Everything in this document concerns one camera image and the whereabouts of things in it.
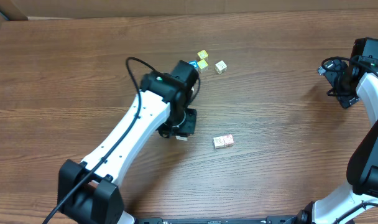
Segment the cream block pencil picture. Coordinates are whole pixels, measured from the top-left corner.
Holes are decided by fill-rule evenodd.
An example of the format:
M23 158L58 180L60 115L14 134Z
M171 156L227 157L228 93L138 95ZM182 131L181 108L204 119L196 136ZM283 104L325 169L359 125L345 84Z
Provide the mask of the cream block pencil picture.
M188 137L187 136L176 135L175 137L176 137L177 140L180 140L180 141L188 141Z

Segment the blue letter P block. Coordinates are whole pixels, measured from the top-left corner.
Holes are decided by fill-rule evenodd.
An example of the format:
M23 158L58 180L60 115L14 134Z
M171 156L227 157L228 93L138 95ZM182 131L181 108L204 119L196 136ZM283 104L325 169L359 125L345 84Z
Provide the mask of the blue letter P block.
M215 149L224 148L225 147L224 138L222 136L213 138L213 144L214 144Z

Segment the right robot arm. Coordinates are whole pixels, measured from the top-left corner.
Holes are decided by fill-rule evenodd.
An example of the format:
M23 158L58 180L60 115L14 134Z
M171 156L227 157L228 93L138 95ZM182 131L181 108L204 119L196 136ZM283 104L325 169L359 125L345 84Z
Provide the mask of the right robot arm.
M331 85L326 94L344 109L364 103L371 128L348 162L345 183L288 223L353 223L362 212L378 208L378 39L356 39L349 58L326 58L318 73Z

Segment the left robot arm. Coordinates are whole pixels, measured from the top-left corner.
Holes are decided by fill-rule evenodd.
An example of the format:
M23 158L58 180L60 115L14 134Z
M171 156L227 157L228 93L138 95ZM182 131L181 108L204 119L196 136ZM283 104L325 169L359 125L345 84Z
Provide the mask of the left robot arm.
M187 140L195 132L196 110L189 105L200 89L196 68L183 60L171 73L155 68L135 83L132 105L106 139L77 163L66 160L58 173L57 206L77 223L138 223L126 212L120 187L132 162L154 132Z

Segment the cream block red side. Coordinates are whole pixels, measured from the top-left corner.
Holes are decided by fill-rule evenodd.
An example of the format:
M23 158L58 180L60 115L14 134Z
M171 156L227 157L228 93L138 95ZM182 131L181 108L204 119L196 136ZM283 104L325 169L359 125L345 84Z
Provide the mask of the cream block red side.
M234 139L231 134L223 136L224 146L230 147L234 144Z

